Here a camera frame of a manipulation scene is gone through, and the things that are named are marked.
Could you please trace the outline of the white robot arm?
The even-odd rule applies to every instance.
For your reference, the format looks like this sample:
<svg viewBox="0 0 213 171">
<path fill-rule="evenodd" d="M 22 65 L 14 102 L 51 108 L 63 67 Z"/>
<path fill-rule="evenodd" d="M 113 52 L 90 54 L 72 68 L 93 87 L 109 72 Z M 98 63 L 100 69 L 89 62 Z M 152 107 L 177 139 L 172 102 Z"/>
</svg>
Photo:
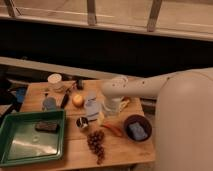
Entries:
<svg viewBox="0 0 213 171">
<path fill-rule="evenodd" d="M 213 171 L 213 67 L 102 82 L 103 110 L 117 113 L 121 98 L 156 101 L 155 171 Z"/>
</svg>

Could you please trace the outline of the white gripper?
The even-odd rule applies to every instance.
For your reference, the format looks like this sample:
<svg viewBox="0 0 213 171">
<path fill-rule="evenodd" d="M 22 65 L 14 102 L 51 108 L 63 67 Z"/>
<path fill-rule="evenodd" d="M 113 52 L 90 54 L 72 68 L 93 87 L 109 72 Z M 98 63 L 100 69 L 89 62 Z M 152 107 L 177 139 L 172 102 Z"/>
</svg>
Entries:
<svg viewBox="0 0 213 171">
<path fill-rule="evenodd" d="M 120 104 L 121 104 L 120 98 L 106 98 L 104 102 L 106 114 L 110 116 L 117 115 L 120 112 Z M 104 120 L 105 115 L 102 112 L 100 112 L 98 115 L 97 123 L 99 125 L 102 125 Z"/>
</svg>

